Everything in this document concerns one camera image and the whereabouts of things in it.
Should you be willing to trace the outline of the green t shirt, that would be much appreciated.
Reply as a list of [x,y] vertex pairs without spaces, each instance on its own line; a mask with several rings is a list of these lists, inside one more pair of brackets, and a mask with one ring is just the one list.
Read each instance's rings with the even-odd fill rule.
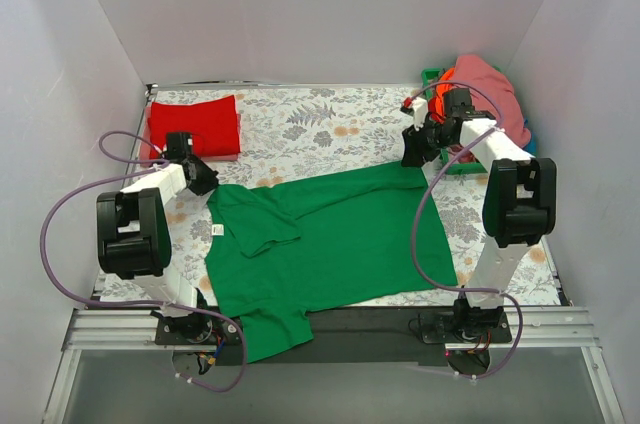
[[313,312],[453,286],[457,276],[427,182],[397,162],[248,189],[208,201],[222,226],[206,257],[221,312],[301,337]]

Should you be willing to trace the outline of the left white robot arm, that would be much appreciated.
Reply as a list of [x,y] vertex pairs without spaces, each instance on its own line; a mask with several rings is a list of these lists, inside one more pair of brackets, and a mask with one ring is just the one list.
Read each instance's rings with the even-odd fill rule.
[[200,344],[214,334],[205,299],[171,263],[172,243],[164,206],[183,191],[197,196],[218,187],[217,172],[193,150],[188,132],[170,132],[158,150],[167,163],[96,202],[97,255],[101,270],[141,288],[158,309],[161,329]]

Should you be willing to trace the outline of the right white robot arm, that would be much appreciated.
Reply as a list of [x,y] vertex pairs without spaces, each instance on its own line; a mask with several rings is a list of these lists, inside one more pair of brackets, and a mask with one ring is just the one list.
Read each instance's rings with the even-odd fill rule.
[[402,133],[401,164],[420,168],[451,146],[472,154],[488,173],[482,208],[487,240],[470,280],[446,288],[457,296],[451,309],[417,317],[417,331],[426,343],[505,336],[509,283],[523,257],[556,223],[555,162],[534,157],[507,135],[500,106],[477,109],[472,100],[477,87],[459,81],[450,86],[442,97],[443,116],[420,95],[404,100],[401,110],[413,122]]

